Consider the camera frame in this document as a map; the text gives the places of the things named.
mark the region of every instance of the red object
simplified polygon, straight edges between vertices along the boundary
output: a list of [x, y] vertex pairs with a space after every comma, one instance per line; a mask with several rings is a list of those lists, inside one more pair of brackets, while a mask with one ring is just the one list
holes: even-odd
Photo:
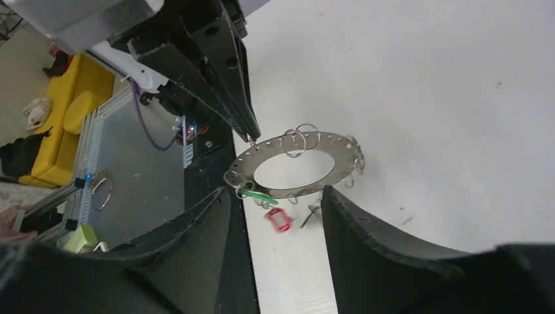
[[293, 221], [287, 213], [281, 208], [273, 208], [266, 213], [266, 218], [270, 220], [276, 232], [283, 233], [291, 229]]

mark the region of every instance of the white table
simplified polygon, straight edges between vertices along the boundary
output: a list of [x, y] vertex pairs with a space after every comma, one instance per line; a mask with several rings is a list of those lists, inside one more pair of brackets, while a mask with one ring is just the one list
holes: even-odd
[[[247, 21], [261, 141], [305, 122], [354, 135], [367, 171], [341, 190], [433, 243], [555, 241], [548, 1], [272, 0]], [[332, 166], [316, 153], [270, 163], [260, 177], [281, 187]], [[245, 202], [263, 314], [336, 312], [321, 223], [298, 228], [314, 198], [280, 202], [296, 218], [283, 235]]]

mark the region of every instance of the yellow chair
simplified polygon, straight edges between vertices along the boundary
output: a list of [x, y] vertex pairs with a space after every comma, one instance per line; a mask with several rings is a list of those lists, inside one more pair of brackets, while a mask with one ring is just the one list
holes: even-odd
[[73, 57], [61, 77], [50, 80], [46, 96], [52, 111], [35, 130], [50, 130], [50, 136], [41, 143], [31, 175], [19, 183], [54, 188], [71, 180], [84, 117], [112, 97], [113, 86], [114, 74], [82, 54]]

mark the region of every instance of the black cloth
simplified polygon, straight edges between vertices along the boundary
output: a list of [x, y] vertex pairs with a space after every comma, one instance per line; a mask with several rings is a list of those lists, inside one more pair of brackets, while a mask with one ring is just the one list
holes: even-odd
[[43, 138], [50, 136], [51, 129], [44, 133], [17, 139], [13, 143], [0, 147], [0, 159], [2, 160], [4, 175], [14, 178], [30, 175]]

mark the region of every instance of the light green object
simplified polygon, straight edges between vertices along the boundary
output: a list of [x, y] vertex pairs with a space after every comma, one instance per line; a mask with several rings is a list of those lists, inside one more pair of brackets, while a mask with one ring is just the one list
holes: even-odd
[[273, 198], [270, 198], [268, 196], [265, 196], [264, 194], [260, 194], [260, 193], [256, 193], [256, 192], [251, 192], [251, 191], [245, 191], [243, 192], [243, 194], [245, 194], [246, 196], [250, 196], [252, 198], [258, 198], [261, 201], [265, 201], [266, 203], [272, 204], [272, 205], [277, 205], [278, 201], [274, 200]]
[[96, 239], [96, 234], [91, 225], [81, 224], [73, 232], [63, 249], [72, 253], [88, 253], [92, 251], [96, 243], [98, 243], [98, 239]]

